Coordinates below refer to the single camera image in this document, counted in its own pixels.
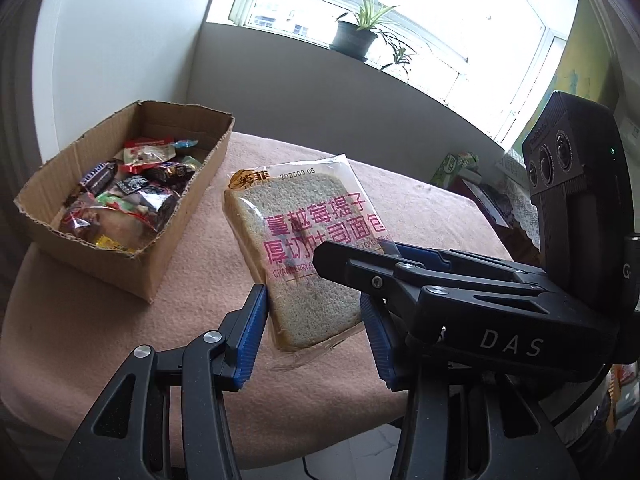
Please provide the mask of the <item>potted spider plant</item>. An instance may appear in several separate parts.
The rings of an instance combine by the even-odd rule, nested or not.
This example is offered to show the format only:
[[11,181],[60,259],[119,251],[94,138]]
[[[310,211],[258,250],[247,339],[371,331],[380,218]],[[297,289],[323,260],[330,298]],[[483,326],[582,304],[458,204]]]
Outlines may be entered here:
[[346,11],[336,18],[337,29],[329,48],[364,63],[374,40],[381,39],[392,51],[392,60],[381,70],[399,66],[409,76],[408,66],[416,50],[386,25],[387,15],[395,9],[378,0],[360,0],[356,11]]

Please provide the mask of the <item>Snickers bar Chinese label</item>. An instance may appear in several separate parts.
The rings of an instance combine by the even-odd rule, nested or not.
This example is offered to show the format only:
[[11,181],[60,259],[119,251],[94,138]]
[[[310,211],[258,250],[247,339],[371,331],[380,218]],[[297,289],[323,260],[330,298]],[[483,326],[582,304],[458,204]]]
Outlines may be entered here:
[[163,162],[145,170],[143,177],[181,194],[199,169],[200,163],[197,160],[187,158],[178,162]]

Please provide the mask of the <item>dark side cabinet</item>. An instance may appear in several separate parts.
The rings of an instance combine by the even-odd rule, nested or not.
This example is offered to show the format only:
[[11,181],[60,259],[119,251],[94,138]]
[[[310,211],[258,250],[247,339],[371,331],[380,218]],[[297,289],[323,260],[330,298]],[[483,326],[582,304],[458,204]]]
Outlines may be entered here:
[[516,220],[510,200],[492,186],[456,177],[450,190],[480,208],[502,244],[516,262],[541,266],[539,249]]

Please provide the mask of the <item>cardboard box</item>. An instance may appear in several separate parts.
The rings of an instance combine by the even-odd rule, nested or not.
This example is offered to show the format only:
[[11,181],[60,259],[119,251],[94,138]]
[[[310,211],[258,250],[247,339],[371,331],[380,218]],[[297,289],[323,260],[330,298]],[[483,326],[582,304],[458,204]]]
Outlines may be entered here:
[[14,203],[40,249],[152,301],[233,126],[201,105],[132,103],[44,164]]

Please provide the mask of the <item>brown cake in bag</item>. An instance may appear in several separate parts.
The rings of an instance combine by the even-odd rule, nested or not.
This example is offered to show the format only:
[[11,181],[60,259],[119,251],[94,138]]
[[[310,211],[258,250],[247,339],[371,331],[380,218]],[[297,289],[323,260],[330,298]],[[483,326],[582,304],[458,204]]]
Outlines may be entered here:
[[120,252],[136,252],[155,237],[140,219],[101,205],[89,194],[82,194],[66,209],[58,229],[96,247]]

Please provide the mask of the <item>red white snack pouch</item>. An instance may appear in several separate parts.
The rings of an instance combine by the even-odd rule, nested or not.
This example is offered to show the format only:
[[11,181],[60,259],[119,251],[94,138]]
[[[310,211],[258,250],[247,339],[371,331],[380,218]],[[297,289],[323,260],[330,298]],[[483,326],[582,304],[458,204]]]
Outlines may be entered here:
[[176,156],[174,140],[171,138],[139,138],[127,141],[114,156],[122,170],[130,174],[142,174]]

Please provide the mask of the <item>pink table cloth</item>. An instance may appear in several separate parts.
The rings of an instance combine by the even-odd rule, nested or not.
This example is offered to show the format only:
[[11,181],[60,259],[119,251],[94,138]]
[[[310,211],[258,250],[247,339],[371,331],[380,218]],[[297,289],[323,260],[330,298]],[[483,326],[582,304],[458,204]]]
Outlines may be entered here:
[[[137,346],[182,347],[244,304],[253,279],[221,208],[235,170],[315,160],[312,148],[232,133],[224,163],[186,226],[152,302],[29,248],[1,334],[1,419],[49,479],[104,386]],[[365,334],[278,373],[265,338],[250,380],[224,399],[236,458],[270,466],[398,418],[407,398],[378,378]]]

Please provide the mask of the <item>Snickers bar English label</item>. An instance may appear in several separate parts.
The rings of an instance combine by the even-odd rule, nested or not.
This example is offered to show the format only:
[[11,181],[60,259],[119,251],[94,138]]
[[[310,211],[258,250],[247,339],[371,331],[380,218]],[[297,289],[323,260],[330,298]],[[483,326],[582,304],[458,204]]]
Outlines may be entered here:
[[117,170],[116,160],[100,162],[79,180],[77,185],[79,192],[92,195],[102,193],[116,176]]

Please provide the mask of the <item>window frame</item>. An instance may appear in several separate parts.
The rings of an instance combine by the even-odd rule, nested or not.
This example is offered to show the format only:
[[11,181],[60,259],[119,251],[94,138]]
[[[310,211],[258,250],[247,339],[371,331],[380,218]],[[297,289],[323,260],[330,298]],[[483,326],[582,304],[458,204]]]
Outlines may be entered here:
[[361,53],[480,129],[511,142],[560,62],[577,0],[221,0],[216,19]]

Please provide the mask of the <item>green carton box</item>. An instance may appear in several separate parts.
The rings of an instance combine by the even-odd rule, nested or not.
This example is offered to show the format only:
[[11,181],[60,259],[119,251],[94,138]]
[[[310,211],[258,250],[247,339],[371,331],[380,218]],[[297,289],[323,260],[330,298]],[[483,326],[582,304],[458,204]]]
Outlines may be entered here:
[[477,170],[480,159],[472,152],[448,153],[431,177],[431,185],[449,188],[462,169]]

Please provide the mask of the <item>dark brownie in bag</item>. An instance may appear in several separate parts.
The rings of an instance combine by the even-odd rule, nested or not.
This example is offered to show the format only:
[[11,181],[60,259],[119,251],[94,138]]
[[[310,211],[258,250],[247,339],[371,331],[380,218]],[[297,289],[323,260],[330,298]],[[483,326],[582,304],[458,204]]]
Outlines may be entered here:
[[171,188],[149,184],[142,190],[124,197],[128,212],[154,232],[160,232],[174,212],[178,195]]

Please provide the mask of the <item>black yellow candy packet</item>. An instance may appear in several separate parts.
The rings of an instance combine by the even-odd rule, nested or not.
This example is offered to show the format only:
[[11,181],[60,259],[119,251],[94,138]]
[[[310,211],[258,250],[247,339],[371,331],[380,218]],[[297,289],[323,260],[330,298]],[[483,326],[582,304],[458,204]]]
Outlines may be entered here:
[[145,188],[149,184],[149,180],[143,176],[130,176],[124,180],[119,180],[115,183],[119,193],[123,196],[130,195]]

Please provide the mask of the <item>packaged sliced bread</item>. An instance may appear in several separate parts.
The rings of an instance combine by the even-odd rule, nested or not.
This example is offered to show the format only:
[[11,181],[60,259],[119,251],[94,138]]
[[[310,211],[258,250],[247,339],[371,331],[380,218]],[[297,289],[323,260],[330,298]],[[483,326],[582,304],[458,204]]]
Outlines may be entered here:
[[324,242],[397,247],[344,155],[235,171],[222,209],[254,280],[266,285],[276,347],[305,359],[356,333],[356,290],[320,278]]

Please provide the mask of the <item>wall map poster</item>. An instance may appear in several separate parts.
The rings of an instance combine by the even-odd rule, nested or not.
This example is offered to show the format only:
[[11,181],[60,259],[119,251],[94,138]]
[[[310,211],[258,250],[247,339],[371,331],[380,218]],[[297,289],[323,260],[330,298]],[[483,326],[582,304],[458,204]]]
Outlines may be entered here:
[[512,146],[519,155],[523,155],[523,142],[555,90],[597,102],[610,110],[615,110],[620,98],[608,45],[589,0],[578,0],[559,65],[534,114]]

